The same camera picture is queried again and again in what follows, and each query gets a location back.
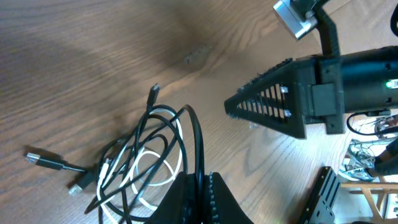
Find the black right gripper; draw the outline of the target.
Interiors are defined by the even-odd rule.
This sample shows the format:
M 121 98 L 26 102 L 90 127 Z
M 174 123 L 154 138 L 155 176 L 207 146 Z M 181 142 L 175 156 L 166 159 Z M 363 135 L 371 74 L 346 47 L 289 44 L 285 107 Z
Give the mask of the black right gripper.
M 288 58 L 237 90 L 224 101 L 226 114 L 305 139 L 298 62 Z M 397 47 L 365 50 L 341 57 L 346 113 L 397 108 Z

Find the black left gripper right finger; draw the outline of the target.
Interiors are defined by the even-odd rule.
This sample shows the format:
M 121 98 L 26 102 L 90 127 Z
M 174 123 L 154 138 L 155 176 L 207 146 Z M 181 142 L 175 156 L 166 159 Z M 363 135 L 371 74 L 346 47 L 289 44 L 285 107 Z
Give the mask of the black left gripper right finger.
M 219 173 L 211 172 L 206 178 L 206 192 L 203 200 L 204 223 L 253 224 Z

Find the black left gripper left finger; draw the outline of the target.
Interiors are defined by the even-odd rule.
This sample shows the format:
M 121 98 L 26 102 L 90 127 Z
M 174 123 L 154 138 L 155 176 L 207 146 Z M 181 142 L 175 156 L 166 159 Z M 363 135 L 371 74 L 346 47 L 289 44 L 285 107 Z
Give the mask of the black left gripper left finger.
M 197 208 L 195 175 L 180 172 L 145 224 L 198 223 Z

